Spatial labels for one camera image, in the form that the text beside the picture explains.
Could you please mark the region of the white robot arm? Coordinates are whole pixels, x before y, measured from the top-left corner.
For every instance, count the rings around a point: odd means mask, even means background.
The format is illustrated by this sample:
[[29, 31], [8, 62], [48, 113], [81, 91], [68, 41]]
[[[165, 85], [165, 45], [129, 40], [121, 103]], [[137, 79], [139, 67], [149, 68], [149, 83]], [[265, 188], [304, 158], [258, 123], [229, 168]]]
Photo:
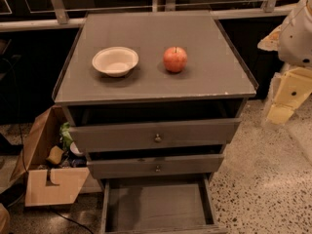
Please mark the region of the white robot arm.
[[257, 47], [277, 51], [284, 63], [271, 80], [265, 119], [285, 124], [312, 94], [312, 0], [299, 0]]

